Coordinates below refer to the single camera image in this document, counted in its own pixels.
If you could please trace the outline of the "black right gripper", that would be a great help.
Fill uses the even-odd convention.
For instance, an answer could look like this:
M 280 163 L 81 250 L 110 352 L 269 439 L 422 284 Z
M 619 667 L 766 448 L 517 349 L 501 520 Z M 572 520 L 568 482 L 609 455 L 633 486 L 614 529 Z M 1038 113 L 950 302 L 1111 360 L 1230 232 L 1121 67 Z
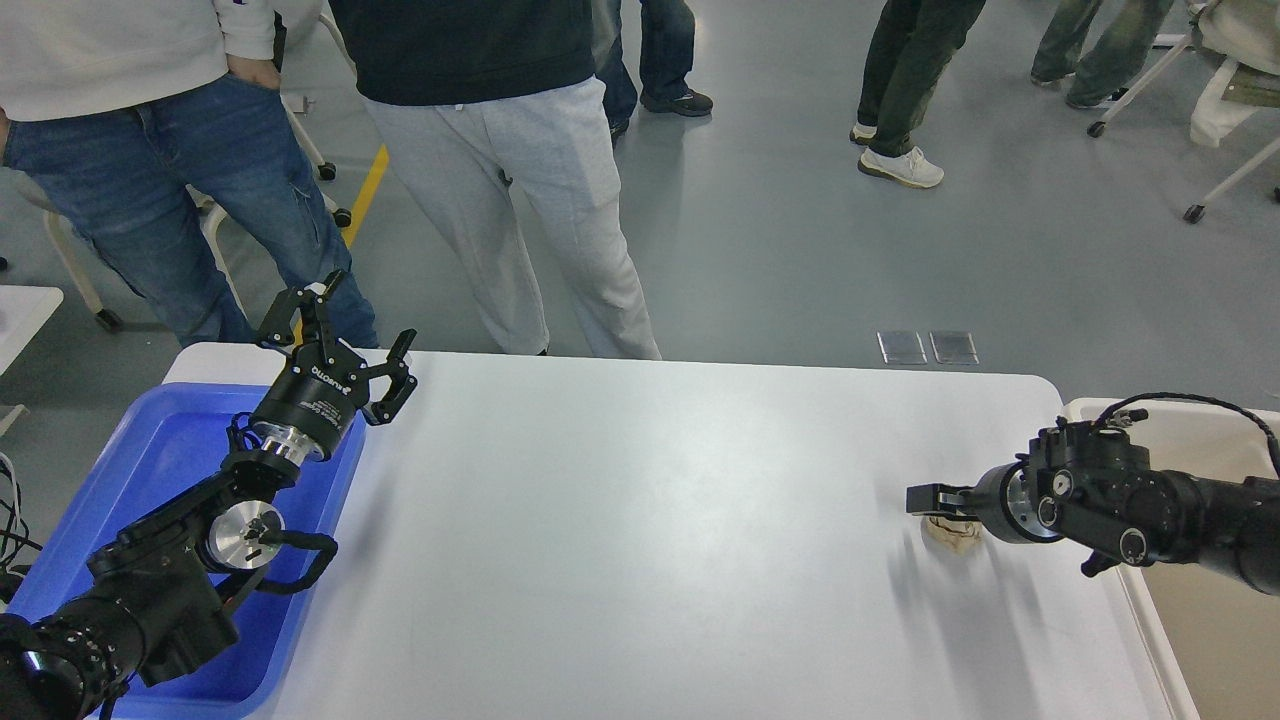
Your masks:
M 989 469 L 974 487 L 941 483 L 906 488 L 906 514 L 946 519 L 977 519 L 997 539 L 1012 544 L 1043 544 L 1062 537 L 1041 523 L 1036 482 L 1027 480 L 1024 462 Z

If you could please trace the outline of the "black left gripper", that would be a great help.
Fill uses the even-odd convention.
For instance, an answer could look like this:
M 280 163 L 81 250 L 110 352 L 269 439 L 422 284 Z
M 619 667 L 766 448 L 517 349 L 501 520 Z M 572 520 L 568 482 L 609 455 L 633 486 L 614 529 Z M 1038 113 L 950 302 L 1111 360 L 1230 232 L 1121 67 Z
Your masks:
M 283 290 L 255 333 L 260 347 L 298 346 L 250 416 L 261 450 L 293 464 L 329 460 L 361 407 L 371 427 L 393 421 L 417 388 L 407 360 L 416 331 L 402 331 L 385 360 L 371 366 L 338 341 L 328 309 L 346 277 L 347 272 L 334 270 L 323 282 Z M 389 388 L 369 401 L 369 383 L 383 377 Z

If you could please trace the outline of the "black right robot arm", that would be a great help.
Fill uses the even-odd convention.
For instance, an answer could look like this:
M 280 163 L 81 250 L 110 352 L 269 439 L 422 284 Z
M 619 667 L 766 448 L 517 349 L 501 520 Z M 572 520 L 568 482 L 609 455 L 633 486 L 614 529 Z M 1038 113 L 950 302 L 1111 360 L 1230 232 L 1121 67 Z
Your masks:
M 1060 418 L 1014 462 L 972 487 L 910 487 L 911 515 L 978 521 L 1009 543 L 1070 539 L 1091 550 L 1085 577 L 1128 565 L 1199 564 L 1263 594 L 1279 592 L 1277 482 L 1238 483 L 1155 470 L 1128 429 L 1147 418 L 1144 396 L 1096 419 Z

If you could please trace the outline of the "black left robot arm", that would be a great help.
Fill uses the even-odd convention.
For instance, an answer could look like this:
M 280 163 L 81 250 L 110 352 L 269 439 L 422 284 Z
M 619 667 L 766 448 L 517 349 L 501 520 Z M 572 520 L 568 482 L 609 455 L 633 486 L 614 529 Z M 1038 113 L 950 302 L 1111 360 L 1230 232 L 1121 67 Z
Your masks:
M 310 589 L 338 551 L 330 536 L 291 530 L 273 505 L 302 466 L 332 457 L 357 414 L 390 423 L 417 388 L 402 331 L 371 365 L 332 329 L 346 273 L 282 291 L 257 336 L 285 365 L 252 413 L 236 415 L 219 469 L 87 559 L 92 585 L 36 623 L 3 615 L 5 719 L 110 717 L 137 676 L 195 673 L 239 638 L 234 612 L 253 592 Z

